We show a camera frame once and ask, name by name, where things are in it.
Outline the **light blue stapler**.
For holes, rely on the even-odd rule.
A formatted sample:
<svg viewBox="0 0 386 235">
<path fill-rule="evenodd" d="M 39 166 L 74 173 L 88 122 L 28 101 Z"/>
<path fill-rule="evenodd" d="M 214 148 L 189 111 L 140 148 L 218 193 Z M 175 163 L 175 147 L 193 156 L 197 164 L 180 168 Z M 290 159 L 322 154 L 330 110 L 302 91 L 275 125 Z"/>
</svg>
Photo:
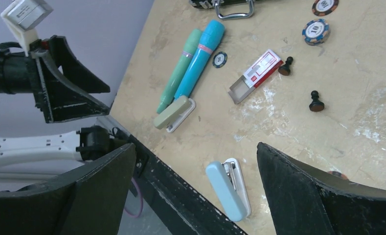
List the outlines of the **light blue stapler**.
<svg viewBox="0 0 386 235">
<path fill-rule="evenodd" d="M 251 215 L 244 177 L 240 164 L 235 158 L 211 162 L 205 169 L 229 220 L 239 222 Z"/>
</svg>

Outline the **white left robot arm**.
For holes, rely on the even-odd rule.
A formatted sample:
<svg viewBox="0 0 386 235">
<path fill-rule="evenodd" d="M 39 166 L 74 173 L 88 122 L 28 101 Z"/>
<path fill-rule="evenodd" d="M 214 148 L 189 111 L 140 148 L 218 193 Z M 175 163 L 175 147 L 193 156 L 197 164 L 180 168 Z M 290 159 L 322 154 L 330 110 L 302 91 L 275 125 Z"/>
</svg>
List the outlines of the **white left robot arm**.
<svg viewBox="0 0 386 235">
<path fill-rule="evenodd" d="M 46 123 L 105 116 L 110 108 L 94 97 L 110 87 L 72 53 L 64 36 L 35 40 L 30 52 L 0 43 L 0 94 L 31 93 Z M 97 160 L 125 145 L 117 129 L 95 125 L 77 131 L 37 137 L 0 138 L 0 167 L 47 160 Z"/>
</svg>

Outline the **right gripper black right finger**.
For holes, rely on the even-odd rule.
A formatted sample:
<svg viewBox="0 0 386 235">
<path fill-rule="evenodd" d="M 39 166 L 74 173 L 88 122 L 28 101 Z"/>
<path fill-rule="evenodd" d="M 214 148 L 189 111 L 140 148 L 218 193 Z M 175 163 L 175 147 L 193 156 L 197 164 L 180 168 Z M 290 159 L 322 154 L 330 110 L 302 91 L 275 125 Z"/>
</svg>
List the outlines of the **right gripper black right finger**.
<svg viewBox="0 0 386 235">
<path fill-rule="evenodd" d="M 257 146 L 259 172 L 279 235 L 386 235 L 386 190 L 351 182 Z"/>
</svg>

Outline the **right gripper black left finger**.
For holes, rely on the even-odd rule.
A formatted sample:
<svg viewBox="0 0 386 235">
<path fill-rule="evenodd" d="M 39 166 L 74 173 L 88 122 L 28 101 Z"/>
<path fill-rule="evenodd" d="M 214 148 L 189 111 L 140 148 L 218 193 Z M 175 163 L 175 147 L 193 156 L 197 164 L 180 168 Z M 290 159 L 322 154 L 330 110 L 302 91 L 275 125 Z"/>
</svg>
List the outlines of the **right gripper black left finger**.
<svg viewBox="0 0 386 235">
<path fill-rule="evenodd" d="M 17 191 L 0 191 L 0 235 L 115 235 L 136 162 L 126 144 Z"/>
</svg>

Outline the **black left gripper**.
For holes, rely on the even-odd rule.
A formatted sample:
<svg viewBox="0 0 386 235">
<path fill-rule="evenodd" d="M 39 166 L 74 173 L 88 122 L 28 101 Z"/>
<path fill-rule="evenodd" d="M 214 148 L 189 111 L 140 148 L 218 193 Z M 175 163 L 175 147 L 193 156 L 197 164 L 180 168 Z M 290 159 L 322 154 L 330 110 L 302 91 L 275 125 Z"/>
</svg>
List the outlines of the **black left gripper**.
<svg viewBox="0 0 386 235">
<path fill-rule="evenodd" d="M 93 94 L 110 87 L 73 54 L 64 36 L 48 39 L 49 50 L 11 52 L 16 42 L 0 43 L 0 94 L 33 93 L 47 123 L 107 115 L 110 108 Z"/>
</svg>

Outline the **beige green stapler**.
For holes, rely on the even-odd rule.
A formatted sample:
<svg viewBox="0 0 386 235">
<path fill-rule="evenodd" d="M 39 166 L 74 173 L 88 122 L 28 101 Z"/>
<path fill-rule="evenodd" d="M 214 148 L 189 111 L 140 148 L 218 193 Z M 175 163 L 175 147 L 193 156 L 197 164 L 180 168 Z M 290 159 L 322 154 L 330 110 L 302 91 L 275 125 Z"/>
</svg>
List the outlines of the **beige green stapler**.
<svg viewBox="0 0 386 235">
<path fill-rule="evenodd" d="M 196 102 L 182 95 L 154 119 L 154 127 L 173 133 L 195 108 Z"/>
</svg>

